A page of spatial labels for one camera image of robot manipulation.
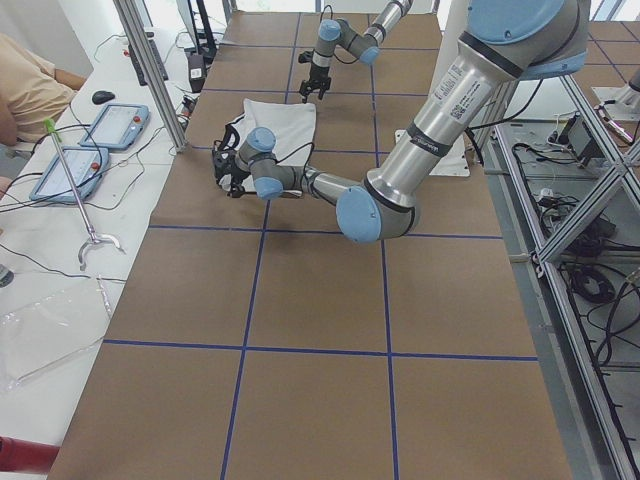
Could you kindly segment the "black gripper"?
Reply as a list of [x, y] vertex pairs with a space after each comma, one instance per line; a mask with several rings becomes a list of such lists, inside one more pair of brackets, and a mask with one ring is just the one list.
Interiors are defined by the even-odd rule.
[[227, 192], [227, 196], [237, 199], [245, 195], [246, 189], [243, 186], [243, 183], [250, 176], [250, 172], [242, 169], [227, 168], [224, 173], [224, 176], [226, 175], [230, 177], [229, 191]]
[[327, 91], [331, 87], [331, 77], [329, 75], [329, 67], [320, 67], [316, 64], [311, 64], [309, 71], [309, 79], [302, 81], [299, 89], [301, 101], [306, 103], [311, 90], [319, 90], [318, 98], [323, 99]]

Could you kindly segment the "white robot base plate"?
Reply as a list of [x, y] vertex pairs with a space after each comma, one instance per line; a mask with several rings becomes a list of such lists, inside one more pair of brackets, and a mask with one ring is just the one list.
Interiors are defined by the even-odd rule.
[[464, 147], [442, 143], [431, 138], [418, 126], [411, 124], [397, 138], [384, 167], [390, 165], [393, 174], [404, 176], [406, 181], [419, 183], [436, 171], [437, 175], [468, 176]]

